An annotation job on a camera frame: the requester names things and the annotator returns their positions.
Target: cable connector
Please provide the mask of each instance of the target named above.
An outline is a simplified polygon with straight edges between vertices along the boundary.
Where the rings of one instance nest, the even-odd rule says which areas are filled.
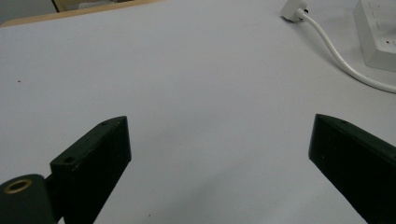
[[[302,18],[299,17],[297,10],[307,12],[306,7],[308,4],[304,0],[288,0],[288,2],[283,6],[280,11],[280,15],[288,21],[297,22],[301,21]]]

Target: power strip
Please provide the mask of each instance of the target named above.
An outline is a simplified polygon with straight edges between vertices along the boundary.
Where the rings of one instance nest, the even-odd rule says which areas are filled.
[[[353,14],[366,65],[396,72],[396,1],[360,0]]]

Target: white table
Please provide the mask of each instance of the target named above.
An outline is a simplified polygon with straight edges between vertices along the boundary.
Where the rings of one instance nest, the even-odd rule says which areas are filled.
[[[396,145],[396,95],[345,75],[284,3],[164,0],[0,28],[0,182],[49,175],[126,115],[133,159],[97,224],[365,223],[308,159],[314,116]],[[363,63],[356,3],[308,7],[357,70],[396,84]]]

